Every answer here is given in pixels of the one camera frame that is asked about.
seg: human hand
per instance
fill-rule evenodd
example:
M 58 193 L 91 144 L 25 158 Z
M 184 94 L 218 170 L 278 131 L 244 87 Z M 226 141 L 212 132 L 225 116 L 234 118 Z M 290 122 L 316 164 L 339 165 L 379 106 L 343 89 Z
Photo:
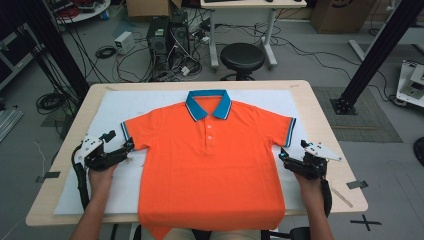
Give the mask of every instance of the human hand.
M 118 164 L 101 172 L 90 169 L 88 172 L 91 186 L 90 201 L 106 204 L 112 186 L 112 175 L 117 166 Z
M 300 185 L 300 193 L 306 210 L 323 210 L 324 198 L 322 196 L 320 179 L 308 180 L 299 174 L 294 174 Z

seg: white board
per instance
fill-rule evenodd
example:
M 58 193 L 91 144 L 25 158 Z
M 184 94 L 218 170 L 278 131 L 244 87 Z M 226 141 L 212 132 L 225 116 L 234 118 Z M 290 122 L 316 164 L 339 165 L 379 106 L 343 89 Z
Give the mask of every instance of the white board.
M 280 115 L 297 118 L 291 146 L 286 151 L 291 157 L 297 159 L 300 159 L 304 155 L 300 141 L 302 139 L 308 139 L 290 91 L 227 90 L 227 92 L 232 100 L 245 102 Z M 104 133 L 115 130 L 116 137 L 105 144 L 105 152 L 116 150 L 125 142 L 124 134 L 120 127 L 121 122 L 145 114 L 156 108 L 184 102 L 187 94 L 188 91 L 107 92 L 90 125 L 88 134 L 100 137 Z M 282 161 L 278 158 L 280 148 L 275 146 L 273 151 L 283 188 L 286 209 L 304 210 L 296 178 L 293 173 L 284 168 Z M 105 213 L 137 213 L 140 179 L 145 156 L 146 150 L 131 152 L 129 157 L 132 160 L 119 164 L 113 175 L 111 193 Z M 76 174 L 72 167 L 69 171 L 64 190 L 55 209 L 55 214 L 58 215 L 83 213 L 79 191 L 77 189 Z

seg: blue collar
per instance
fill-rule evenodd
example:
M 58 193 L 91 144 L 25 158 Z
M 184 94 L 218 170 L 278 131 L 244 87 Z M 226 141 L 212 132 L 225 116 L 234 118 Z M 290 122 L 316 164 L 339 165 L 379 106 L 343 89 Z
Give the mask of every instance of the blue collar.
M 194 121 L 201 120 L 208 115 L 208 113 L 196 102 L 194 97 L 206 96 L 222 96 L 221 102 L 219 102 L 212 115 L 217 118 L 227 119 L 230 113 L 231 99 L 226 90 L 196 90 L 190 91 L 186 100 L 187 110 Z

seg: polo shirt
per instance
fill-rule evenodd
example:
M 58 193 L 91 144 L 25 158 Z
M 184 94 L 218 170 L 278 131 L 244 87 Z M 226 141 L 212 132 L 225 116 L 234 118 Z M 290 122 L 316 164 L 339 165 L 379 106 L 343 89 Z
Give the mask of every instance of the polo shirt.
M 173 227 L 275 229 L 285 204 L 272 145 L 290 146 L 295 122 L 226 90 L 190 91 L 185 102 L 123 122 L 135 150 L 147 148 L 141 225 L 156 239 Z

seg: stool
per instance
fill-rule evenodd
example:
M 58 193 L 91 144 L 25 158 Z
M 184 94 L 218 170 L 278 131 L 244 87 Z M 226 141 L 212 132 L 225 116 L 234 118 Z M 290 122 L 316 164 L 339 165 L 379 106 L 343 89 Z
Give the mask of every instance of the stool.
M 233 43 L 225 46 L 220 58 L 228 69 L 236 71 L 224 76 L 221 81 L 227 81 L 231 76 L 236 76 L 237 81 L 255 80 L 249 75 L 261 68 L 265 62 L 264 53 L 258 47 L 248 43 Z

